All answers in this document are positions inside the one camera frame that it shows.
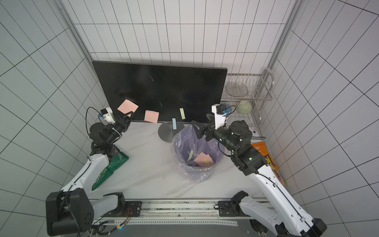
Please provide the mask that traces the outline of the yellow-green sticky flag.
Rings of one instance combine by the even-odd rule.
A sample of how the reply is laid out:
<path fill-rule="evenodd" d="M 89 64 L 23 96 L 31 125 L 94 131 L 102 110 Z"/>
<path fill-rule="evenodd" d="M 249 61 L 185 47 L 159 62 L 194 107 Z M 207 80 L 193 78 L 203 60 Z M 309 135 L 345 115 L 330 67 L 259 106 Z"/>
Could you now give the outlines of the yellow-green sticky flag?
<path fill-rule="evenodd" d="M 180 114 L 181 114 L 181 118 L 182 120 L 185 120 L 186 119 L 186 116 L 185 116 L 185 113 L 184 113 L 184 109 L 183 108 L 180 108 Z"/>

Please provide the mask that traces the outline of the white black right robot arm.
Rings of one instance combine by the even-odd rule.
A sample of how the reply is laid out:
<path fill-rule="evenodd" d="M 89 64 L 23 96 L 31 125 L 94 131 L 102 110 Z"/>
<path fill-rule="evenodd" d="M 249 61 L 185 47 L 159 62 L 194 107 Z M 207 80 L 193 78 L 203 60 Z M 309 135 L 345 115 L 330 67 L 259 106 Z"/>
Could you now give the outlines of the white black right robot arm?
<path fill-rule="evenodd" d="M 264 193 L 274 210 L 255 201 L 240 191 L 232 198 L 237 210 L 256 219 L 278 237 L 319 237 L 327 225 L 308 214 L 278 180 L 267 160 L 251 145 L 252 131 L 243 120 L 234 121 L 229 127 L 192 121 L 198 139 L 217 140 L 231 151 L 231 160 L 245 176 Z"/>

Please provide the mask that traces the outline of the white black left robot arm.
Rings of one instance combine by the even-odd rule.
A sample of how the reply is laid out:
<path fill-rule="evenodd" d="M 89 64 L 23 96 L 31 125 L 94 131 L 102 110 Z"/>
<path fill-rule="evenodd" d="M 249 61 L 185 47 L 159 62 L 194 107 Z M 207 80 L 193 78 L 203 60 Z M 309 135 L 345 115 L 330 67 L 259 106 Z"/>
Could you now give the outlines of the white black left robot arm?
<path fill-rule="evenodd" d="M 97 122 L 87 129 L 92 140 L 91 152 L 84 167 L 59 192 L 48 195 L 46 228 L 49 236 L 77 234 L 91 229 L 93 222 L 104 214 L 122 216 L 127 204 L 122 192 L 105 194 L 91 201 L 93 185 L 112 161 L 120 156 L 115 146 L 132 122 L 133 111 L 111 118 L 107 124 Z"/>

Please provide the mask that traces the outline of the pink sticky note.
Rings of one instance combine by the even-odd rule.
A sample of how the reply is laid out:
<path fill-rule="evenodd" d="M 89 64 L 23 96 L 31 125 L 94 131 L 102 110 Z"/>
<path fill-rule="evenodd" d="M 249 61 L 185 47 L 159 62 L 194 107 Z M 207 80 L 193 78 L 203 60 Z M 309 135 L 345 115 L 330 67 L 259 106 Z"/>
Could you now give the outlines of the pink sticky note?
<path fill-rule="evenodd" d="M 130 100 L 125 99 L 121 103 L 121 105 L 117 108 L 117 110 L 122 112 L 123 114 L 127 114 L 129 112 L 135 112 L 138 108 L 139 108 L 138 105 L 136 105 Z"/>
<path fill-rule="evenodd" d="M 151 122 L 151 123 L 158 123 L 159 120 L 159 112 L 155 111 L 145 111 L 145 118 L 144 121 Z"/>
<path fill-rule="evenodd" d="M 211 167 L 214 165 L 213 159 L 210 155 L 205 153 L 200 153 L 195 159 L 194 162 L 197 163 L 200 167 Z"/>

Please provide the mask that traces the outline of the blue sticky flag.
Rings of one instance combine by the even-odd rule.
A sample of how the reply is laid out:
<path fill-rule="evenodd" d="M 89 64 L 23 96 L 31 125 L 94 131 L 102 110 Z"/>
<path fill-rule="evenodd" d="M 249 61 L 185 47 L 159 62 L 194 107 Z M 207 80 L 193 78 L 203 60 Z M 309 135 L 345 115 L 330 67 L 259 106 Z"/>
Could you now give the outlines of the blue sticky flag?
<path fill-rule="evenodd" d="M 177 129 L 177 123 L 176 123 L 176 119 L 175 118 L 172 118 L 172 126 L 173 126 L 173 130 Z"/>

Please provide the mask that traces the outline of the green narrow sticky flag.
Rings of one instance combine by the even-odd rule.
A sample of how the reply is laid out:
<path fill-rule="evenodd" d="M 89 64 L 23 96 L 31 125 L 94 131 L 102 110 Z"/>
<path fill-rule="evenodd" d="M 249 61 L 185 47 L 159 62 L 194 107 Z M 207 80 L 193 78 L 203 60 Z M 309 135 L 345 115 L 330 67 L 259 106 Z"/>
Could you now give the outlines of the green narrow sticky flag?
<path fill-rule="evenodd" d="M 193 150 L 190 151 L 189 157 L 187 159 L 187 162 L 190 162 L 193 157 Z"/>

